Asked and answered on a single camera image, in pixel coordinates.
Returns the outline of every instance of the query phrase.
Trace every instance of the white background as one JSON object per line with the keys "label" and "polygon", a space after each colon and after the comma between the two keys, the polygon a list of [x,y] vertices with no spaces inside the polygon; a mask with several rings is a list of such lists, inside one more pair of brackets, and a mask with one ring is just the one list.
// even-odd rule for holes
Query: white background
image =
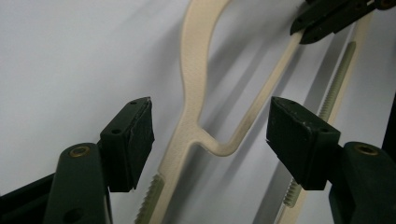
{"label": "white background", "polygon": [[[226,141],[289,42],[303,1],[234,0],[210,47],[201,124]],[[111,194],[132,223],[182,107],[179,33],[187,0],[0,2],[0,193],[55,171],[60,153],[97,142],[129,101],[151,96],[156,141],[135,192]],[[374,14],[334,126],[340,144],[381,147],[396,90],[394,9]],[[318,111],[349,30],[300,46],[274,95]],[[232,156],[194,148],[164,223],[271,223],[289,182],[265,143],[268,105]],[[299,223],[332,223],[326,192]]]}

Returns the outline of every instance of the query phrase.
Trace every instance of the black clamp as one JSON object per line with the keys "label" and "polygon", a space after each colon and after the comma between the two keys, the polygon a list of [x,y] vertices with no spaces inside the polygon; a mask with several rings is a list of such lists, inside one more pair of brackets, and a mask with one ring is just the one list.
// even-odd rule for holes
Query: black clamp
{"label": "black clamp", "polygon": [[109,192],[136,189],[154,141],[149,97],[128,103],[101,132],[61,154],[55,174],[0,197],[0,224],[112,223]]}
{"label": "black clamp", "polygon": [[305,190],[332,183],[334,223],[396,223],[396,158],[365,143],[340,147],[339,137],[303,106],[272,98],[268,145]]}
{"label": "black clamp", "polygon": [[396,0],[306,0],[308,9],[294,20],[290,34],[304,30],[300,44],[312,44],[338,33],[374,9],[387,10]]}

